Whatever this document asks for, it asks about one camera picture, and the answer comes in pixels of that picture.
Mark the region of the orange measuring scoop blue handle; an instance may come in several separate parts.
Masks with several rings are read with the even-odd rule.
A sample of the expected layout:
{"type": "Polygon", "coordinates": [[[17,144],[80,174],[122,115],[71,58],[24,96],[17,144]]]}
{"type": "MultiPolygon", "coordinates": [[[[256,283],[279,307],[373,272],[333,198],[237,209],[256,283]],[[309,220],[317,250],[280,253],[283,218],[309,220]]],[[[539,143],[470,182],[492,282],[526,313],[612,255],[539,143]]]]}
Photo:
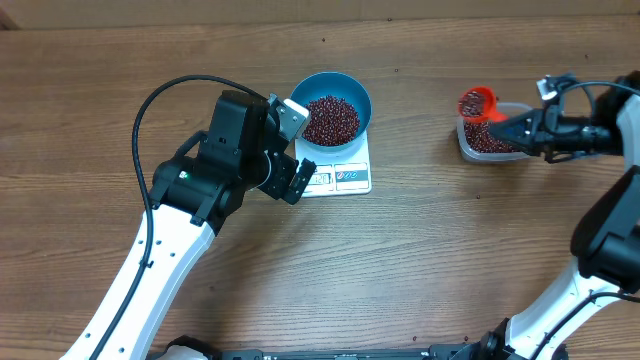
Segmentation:
{"type": "Polygon", "coordinates": [[[467,90],[459,99],[457,110],[464,121],[469,123],[503,122],[508,117],[497,110],[497,96],[485,86],[467,90]]]}

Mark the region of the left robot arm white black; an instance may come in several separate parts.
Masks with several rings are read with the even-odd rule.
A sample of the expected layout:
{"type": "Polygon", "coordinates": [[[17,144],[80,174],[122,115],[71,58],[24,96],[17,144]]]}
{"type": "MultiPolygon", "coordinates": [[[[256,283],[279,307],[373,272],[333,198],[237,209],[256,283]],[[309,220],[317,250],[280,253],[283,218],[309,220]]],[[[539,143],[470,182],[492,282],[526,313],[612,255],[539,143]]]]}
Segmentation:
{"type": "Polygon", "coordinates": [[[155,170],[133,246],[65,358],[145,358],[180,286],[246,192],[300,200],[316,166],[285,150],[309,121],[291,99],[223,91],[208,131],[155,170]]]}

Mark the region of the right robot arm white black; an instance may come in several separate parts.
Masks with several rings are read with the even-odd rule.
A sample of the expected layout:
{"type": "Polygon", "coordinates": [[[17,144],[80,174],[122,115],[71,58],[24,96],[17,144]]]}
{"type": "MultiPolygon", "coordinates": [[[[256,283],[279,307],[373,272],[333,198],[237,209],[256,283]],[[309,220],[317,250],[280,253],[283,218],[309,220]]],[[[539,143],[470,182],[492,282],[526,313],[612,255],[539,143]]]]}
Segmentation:
{"type": "Polygon", "coordinates": [[[572,74],[537,83],[542,107],[491,125],[497,139],[548,163],[612,155],[624,173],[576,226],[566,269],[525,310],[504,319],[457,359],[565,359],[565,340],[617,301],[638,302],[639,74],[604,81],[572,74]]]}

